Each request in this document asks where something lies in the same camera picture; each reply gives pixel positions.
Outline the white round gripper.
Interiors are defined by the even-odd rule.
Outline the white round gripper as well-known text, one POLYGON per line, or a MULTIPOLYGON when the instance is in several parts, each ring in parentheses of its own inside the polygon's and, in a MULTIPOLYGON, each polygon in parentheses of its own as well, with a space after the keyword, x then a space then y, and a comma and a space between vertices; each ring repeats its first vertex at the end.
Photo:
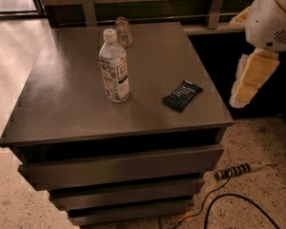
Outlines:
POLYGON ((286 0, 254 0, 229 24, 245 27, 246 41, 256 47, 238 60, 229 103, 239 109, 251 102, 274 73, 279 65, 277 52, 286 52, 286 0))

